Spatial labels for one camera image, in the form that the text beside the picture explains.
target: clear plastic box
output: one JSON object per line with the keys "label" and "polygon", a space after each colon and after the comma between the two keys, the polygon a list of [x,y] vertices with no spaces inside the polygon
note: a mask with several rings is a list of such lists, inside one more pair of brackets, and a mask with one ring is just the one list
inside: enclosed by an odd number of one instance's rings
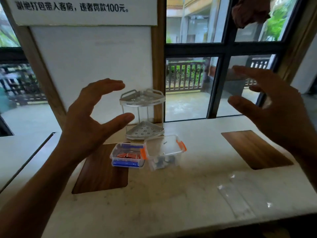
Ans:
{"label": "clear plastic box", "polygon": [[178,165],[182,153],[186,152],[185,144],[177,135],[161,136],[145,140],[145,159],[152,171],[169,165]]}
{"label": "clear plastic box", "polygon": [[[144,153],[143,144],[131,144],[131,143],[118,143],[111,152],[110,159],[112,159],[112,166],[127,167],[127,168],[142,168],[144,166],[144,155],[141,155],[141,151]],[[121,158],[118,157],[122,154],[131,154],[131,156],[139,156],[139,159],[135,158]]]}

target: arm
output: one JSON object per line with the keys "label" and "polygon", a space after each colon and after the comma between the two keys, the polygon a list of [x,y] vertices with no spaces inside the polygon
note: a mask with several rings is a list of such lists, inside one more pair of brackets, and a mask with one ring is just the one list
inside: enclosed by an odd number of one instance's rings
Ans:
{"label": "arm", "polygon": [[122,90],[122,81],[100,80],[84,88],[69,107],[60,141],[43,167],[0,211],[0,237],[41,237],[77,165],[134,119],[123,114],[106,124],[90,115],[101,96]]}
{"label": "arm", "polygon": [[242,66],[233,69],[238,75],[255,79],[258,84],[250,89],[267,93],[272,102],[261,109],[245,98],[232,96],[229,104],[247,116],[270,140],[289,151],[317,191],[317,133],[298,90],[270,70]]}

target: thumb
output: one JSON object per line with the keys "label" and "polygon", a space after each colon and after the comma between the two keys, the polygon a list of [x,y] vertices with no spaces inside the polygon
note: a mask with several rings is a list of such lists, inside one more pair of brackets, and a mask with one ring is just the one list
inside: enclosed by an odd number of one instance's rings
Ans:
{"label": "thumb", "polygon": [[241,114],[247,116],[252,122],[263,117],[263,109],[243,97],[231,96],[228,99],[228,103]]}
{"label": "thumb", "polygon": [[115,117],[108,123],[102,124],[104,136],[109,138],[111,135],[127,126],[133,119],[134,115],[132,113],[126,113]]}

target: sign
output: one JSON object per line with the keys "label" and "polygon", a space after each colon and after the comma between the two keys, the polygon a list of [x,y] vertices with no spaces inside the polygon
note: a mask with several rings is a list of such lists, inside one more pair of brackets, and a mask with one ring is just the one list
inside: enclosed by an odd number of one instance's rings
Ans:
{"label": "sign", "polygon": [[157,0],[7,1],[20,26],[157,26]]}

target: person's left hand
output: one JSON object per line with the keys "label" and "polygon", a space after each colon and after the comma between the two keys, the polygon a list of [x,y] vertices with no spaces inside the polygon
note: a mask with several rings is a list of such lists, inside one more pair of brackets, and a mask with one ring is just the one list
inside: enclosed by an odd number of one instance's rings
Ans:
{"label": "person's left hand", "polygon": [[67,162],[78,164],[100,147],[107,138],[134,119],[132,113],[125,113],[108,123],[100,124],[90,117],[94,106],[103,95],[124,88],[123,81],[104,79],[81,90],[77,100],[68,109],[66,123],[57,146],[60,152],[69,157]]}

